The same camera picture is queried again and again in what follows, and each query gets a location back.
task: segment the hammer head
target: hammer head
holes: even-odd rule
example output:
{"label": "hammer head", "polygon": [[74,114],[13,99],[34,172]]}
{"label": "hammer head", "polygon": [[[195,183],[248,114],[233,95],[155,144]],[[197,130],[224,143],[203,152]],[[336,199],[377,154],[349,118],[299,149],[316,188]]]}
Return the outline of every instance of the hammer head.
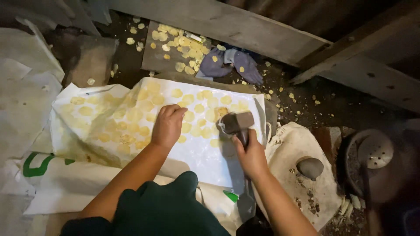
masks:
{"label": "hammer head", "polygon": [[254,116],[251,112],[229,113],[222,117],[221,123],[225,125],[226,134],[235,134],[254,125]]}

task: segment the dark green clothing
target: dark green clothing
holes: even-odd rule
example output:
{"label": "dark green clothing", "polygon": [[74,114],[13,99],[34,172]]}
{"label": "dark green clothing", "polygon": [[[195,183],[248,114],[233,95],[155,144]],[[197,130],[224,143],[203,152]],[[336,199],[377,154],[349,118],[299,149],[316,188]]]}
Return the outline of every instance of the dark green clothing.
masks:
{"label": "dark green clothing", "polygon": [[102,217],[69,220],[61,235],[229,235],[216,217],[195,199],[197,175],[182,173],[170,184],[153,181],[126,189],[113,222]]}

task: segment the hand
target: hand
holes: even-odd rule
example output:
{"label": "hand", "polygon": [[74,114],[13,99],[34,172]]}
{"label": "hand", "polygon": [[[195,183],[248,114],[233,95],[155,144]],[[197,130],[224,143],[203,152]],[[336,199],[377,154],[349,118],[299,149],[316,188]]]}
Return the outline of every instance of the hand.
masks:
{"label": "hand", "polygon": [[234,65],[236,71],[249,83],[261,85],[263,83],[263,77],[257,70],[257,63],[247,53],[236,51],[234,54]]}
{"label": "hand", "polygon": [[229,74],[233,68],[230,66],[223,66],[223,51],[220,51],[216,47],[213,48],[209,54],[207,54],[200,65],[201,72],[208,77],[223,77]]}
{"label": "hand", "polygon": [[181,108],[177,104],[162,107],[150,143],[171,150],[181,135],[182,118],[186,111],[188,108]]}
{"label": "hand", "polygon": [[265,158],[264,147],[257,140],[257,132],[254,129],[248,130],[249,144],[244,149],[238,137],[233,136],[236,152],[244,173],[254,180],[259,175],[269,173],[267,159]]}

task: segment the grey stone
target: grey stone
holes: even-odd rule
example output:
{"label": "grey stone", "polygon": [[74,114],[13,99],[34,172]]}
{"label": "grey stone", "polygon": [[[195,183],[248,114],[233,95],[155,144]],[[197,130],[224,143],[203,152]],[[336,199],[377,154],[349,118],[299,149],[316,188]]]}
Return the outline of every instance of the grey stone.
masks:
{"label": "grey stone", "polygon": [[296,167],[303,176],[310,179],[316,179],[324,170],[322,162],[313,157],[299,161]]}

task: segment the glove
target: glove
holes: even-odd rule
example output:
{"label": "glove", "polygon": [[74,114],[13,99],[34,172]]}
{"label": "glove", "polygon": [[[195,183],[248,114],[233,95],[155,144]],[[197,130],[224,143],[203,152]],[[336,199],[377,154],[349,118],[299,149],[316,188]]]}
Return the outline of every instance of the glove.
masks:
{"label": "glove", "polygon": [[263,77],[257,70],[257,63],[247,53],[236,49],[229,49],[225,52],[224,63],[233,63],[236,71],[250,84],[261,85]]}
{"label": "glove", "polygon": [[200,65],[200,71],[207,77],[223,77],[232,71],[232,67],[222,68],[224,51],[220,51],[216,47],[213,48],[203,59]]}

